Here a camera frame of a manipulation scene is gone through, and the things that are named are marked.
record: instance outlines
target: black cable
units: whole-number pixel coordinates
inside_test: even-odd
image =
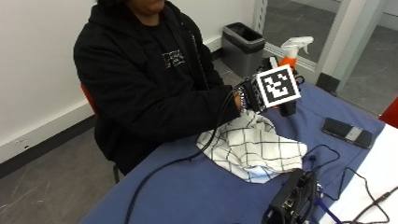
[[[333,160],[330,160],[330,161],[323,162],[323,163],[319,164],[319,165],[317,165],[314,168],[311,168],[311,172],[317,172],[323,166],[326,166],[327,164],[330,164],[330,163],[333,163],[333,162],[335,162],[335,161],[339,160],[339,153],[338,153],[338,151],[335,151],[333,148],[330,148],[330,147],[326,146],[326,145],[318,145],[318,146],[315,146],[315,147],[306,153],[305,156],[310,155],[311,152],[313,152],[315,149],[318,149],[319,147],[326,147],[331,152],[334,152],[335,155],[337,155],[337,158],[333,159]]]
[[[386,213],[386,211],[383,210],[383,208],[380,207],[380,205],[378,203],[380,203],[388,196],[390,194],[398,190],[398,187],[395,187],[390,192],[384,193],[376,200],[374,200],[372,196],[371,196],[371,193],[370,193],[370,187],[368,187],[368,182],[367,182],[367,179],[360,176],[350,167],[346,167],[344,168],[344,171],[343,171],[343,175],[342,175],[342,178],[340,178],[340,181],[339,181],[339,187],[338,187],[338,195],[337,195],[337,199],[334,199],[333,197],[330,197],[334,201],[338,201],[339,200],[339,196],[340,196],[340,193],[342,193],[342,186],[343,186],[343,181],[344,181],[344,176],[346,176],[346,172],[347,170],[350,170],[355,175],[358,175],[363,180],[364,180],[364,188],[366,188],[366,191],[367,191],[367,194],[371,198],[371,204],[362,210],[362,212],[356,215],[355,219],[352,221],[342,221],[342,223],[350,223],[350,224],[375,224],[375,223],[388,223],[388,215]],[[387,218],[387,221],[374,221],[374,222],[368,222],[368,223],[363,223],[363,222],[358,222],[358,219],[360,216],[363,216],[363,214],[367,212],[367,210],[370,210],[370,208],[372,206],[376,206],[380,210],[380,212],[383,213],[383,215],[386,216]]]
[[[219,123],[221,123],[221,118],[222,118],[222,115],[223,115],[223,112],[225,112],[225,109],[226,109],[226,105],[229,104],[231,98],[233,98],[233,94],[235,92],[235,89],[239,85],[242,85],[245,82],[247,82],[249,79],[245,79],[242,82],[239,82],[237,84],[237,86],[233,88],[233,90],[227,93],[226,97],[225,97],[225,100],[222,102],[222,106],[221,106],[221,109],[219,109],[219,112],[218,112],[218,117],[217,117],[217,124],[215,124],[215,128],[213,130],[213,133],[211,133],[211,136],[210,136],[210,139],[207,141],[207,143],[205,144],[205,146],[201,148],[201,150],[190,155],[189,157],[185,157],[185,158],[181,158],[181,159],[177,159],[174,161],[170,161],[167,162],[166,164],[161,165],[157,169],[154,169],[150,174],[143,178],[142,182],[139,183],[139,185],[137,186],[137,189],[136,189],[136,192],[133,194],[133,197],[132,197],[132,200],[130,200],[130,203],[128,205],[128,209],[126,209],[126,214],[125,214],[125,219],[124,219],[124,224],[128,224],[129,223],[129,220],[130,220],[130,217],[132,217],[132,214],[133,214],[133,209],[134,209],[134,205],[136,205],[136,201],[137,201],[137,198],[138,198],[138,194],[142,190],[142,187],[143,185],[146,184],[147,180],[151,178],[151,176],[159,171],[162,170],[165,167],[170,166],[171,164],[175,164],[178,162],[182,162],[182,161],[191,161],[198,155],[201,155],[201,153],[203,152],[203,150],[210,146],[211,142],[213,142],[213,139],[214,139],[214,136],[215,136],[215,132],[217,132],[217,129],[218,129],[218,126],[219,126]]]

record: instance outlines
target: phone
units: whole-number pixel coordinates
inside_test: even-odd
[[[350,125],[340,120],[325,118],[322,131],[362,148],[371,148],[371,132]]]

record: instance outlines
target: white towel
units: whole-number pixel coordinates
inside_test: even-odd
[[[213,131],[199,135],[197,146],[207,143]],[[275,134],[273,123],[253,111],[218,127],[203,154],[214,163],[251,183],[265,183],[278,174],[302,168],[307,146]]]

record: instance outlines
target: chair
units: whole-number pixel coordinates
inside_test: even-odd
[[[88,100],[89,106],[90,106],[90,108],[94,112],[94,116],[97,118],[98,117],[97,108],[96,108],[94,101],[92,99],[92,96],[90,96],[90,94],[86,90],[86,87],[85,87],[84,83],[81,83],[81,88],[82,88],[82,91],[84,91],[84,94],[85,94],[85,98]],[[116,164],[113,165],[113,177],[114,177],[114,183],[117,184],[121,181],[121,179],[120,179],[120,169],[117,168]]]
[[[380,115],[379,120],[398,129],[398,97]]]

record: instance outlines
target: trash can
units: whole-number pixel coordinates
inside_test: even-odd
[[[251,76],[261,66],[265,39],[241,22],[223,27],[221,60],[239,77]]]

